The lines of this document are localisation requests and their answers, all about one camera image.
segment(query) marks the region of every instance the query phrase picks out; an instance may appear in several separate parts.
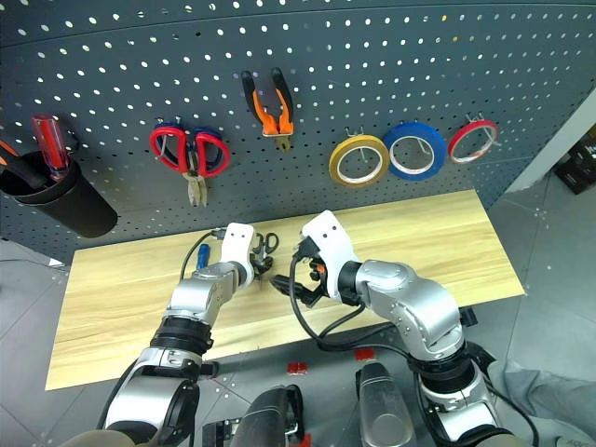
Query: wood grain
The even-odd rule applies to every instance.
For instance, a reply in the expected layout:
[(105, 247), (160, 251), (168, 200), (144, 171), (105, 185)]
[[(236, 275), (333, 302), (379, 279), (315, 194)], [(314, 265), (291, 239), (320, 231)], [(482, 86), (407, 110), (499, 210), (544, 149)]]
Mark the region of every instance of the wood grain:
[[(473, 305), (523, 293), (474, 191), (372, 205), (335, 212), (351, 236), (358, 257), (410, 264), (421, 277), (451, 291), (459, 305)], [(288, 274), (292, 249), (311, 216), (256, 223), (257, 231), (280, 238), (268, 276)], [(119, 377), (148, 346), (178, 282), (189, 247), (204, 232), (156, 237), (77, 251), (74, 255), (46, 389)], [(219, 259), (219, 242), (211, 261)], [(298, 279), (312, 284), (299, 264)], [(322, 299), (305, 310), (322, 329), (353, 310)], [(345, 326), (381, 321), (364, 312)], [(269, 283), (251, 284), (234, 296), (217, 318), (214, 348), (206, 358), (302, 340), (306, 334), (287, 297)]]

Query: pegboard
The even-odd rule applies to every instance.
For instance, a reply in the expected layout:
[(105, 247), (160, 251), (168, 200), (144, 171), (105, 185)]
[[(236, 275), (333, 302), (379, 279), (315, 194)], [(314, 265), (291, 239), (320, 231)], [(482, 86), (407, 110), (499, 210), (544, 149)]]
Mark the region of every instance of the pegboard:
[[(58, 116), (119, 221), (84, 239), (2, 196), (2, 235), (69, 261), (76, 248), (467, 188), (490, 207), (594, 88), (596, 7), (402, 3), (5, 0), (2, 138), (29, 152), (31, 115)], [(251, 70), (277, 110), (274, 66), (295, 106), (287, 154), (262, 137), (238, 79)], [(416, 183), (388, 173), (360, 190), (329, 176), (345, 127), (382, 137), (416, 119), (449, 141), (479, 112), (502, 145), (475, 163), (447, 160)], [(156, 117), (176, 115), (230, 146), (207, 208), (191, 207), (186, 181), (150, 154)]]

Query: pliers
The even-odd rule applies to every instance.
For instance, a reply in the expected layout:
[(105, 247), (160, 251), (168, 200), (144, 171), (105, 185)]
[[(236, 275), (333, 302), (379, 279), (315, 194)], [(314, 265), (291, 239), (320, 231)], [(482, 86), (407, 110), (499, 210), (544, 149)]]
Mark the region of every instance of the pliers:
[(277, 67), (271, 70), (271, 78), (282, 106), (279, 122), (268, 114), (259, 102), (259, 92), (254, 87), (251, 72), (243, 71), (240, 77), (242, 78), (246, 102), (254, 117), (263, 125), (263, 136), (273, 137), (276, 147), (282, 152), (288, 152), (290, 150), (290, 136), (294, 133), (294, 110), (290, 89), (283, 78), (283, 73)]

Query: red-handled scissors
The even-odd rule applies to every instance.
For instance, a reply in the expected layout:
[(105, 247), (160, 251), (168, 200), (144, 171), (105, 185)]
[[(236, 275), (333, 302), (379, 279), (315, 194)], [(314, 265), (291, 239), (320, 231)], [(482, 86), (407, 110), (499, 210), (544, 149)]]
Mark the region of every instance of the red-handled scissors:
[[(195, 128), (193, 132), (194, 144), (188, 144), (180, 118), (176, 118), (176, 123), (160, 121), (151, 132), (149, 143), (157, 160), (188, 181), (190, 204), (207, 206), (205, 179), (221, 174), (229, 166), (230, 151), (219, 132), (209, 128)], [(173, 138), (176, 139), (175, 151), (169, 149)], [(208, 160), (208, 144), (217, 149), (214, 160)]]

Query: tape roll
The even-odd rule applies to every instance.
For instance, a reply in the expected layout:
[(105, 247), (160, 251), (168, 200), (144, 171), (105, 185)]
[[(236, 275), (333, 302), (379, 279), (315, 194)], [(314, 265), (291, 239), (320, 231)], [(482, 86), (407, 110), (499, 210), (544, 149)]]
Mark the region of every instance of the tape roll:
[[(425, 166), (419, 169), (410, 169), (401, 165), (395, 157), (395, 147), (397, 144), (405, 139), (412, 138), (419, 142), (424, 142), (430, 148), (431, 160)], [(447, 156), (447, 144), (436, 129), (422, 123), (403, 123), (391, 129), (385, 137), (383, 142), (389, 152), (389, 170), (392, 174), (400, 177), (403, 180), (421, 181), (432, 177), (445, 163)]]
[[(457, 145), (470, 133), (472, 133), (475, 130), (478, 129), (488, 129), (489, 132), (491, 132), (491, 138), (488, 139), (488, 141), (482, 145), (482, 147), (474, 152), (473, 154), (470, 154), (469, 156), (455, 156), (455, 148), (457, 147)], [(448, 148), (448, 152), (449, 152), (449, 156), (451, 157), (451, 160), (454, 163), (457, 163), (458, 165), (463, 165), (465, 163), (469, 163), (470, 161), (474, 161), (478, 158), (480, 158), (481, 156), (485, 155), (489, 149), (491, 148), (491, 146), (494, 144), (494, 142), (496, 141), (496, 137), (498, 135), (498, 130), (497, 130), (497, 126), (496, 124), (489, 120), (489, 119), (479, 119), (478, 121), (472, 121), (471, 123), (463, 126), (460, 130), (458, 130), (454, 137), (452, 138), (451, 142), (449, 143), (449, 148)]]
[[(360, 149), (369, 149), (378, 156), (378, 163), (367, 175), (348, 177), (340, 170), (340, 165), (348, 154)], [(350, 188), (361, 188), (374, 183), (385, 175), (389, 167), (389, 152), (381, 140), (373, 135), (356, 135), (340, 142), (329, 158), (329, 173), (339, 184)]]

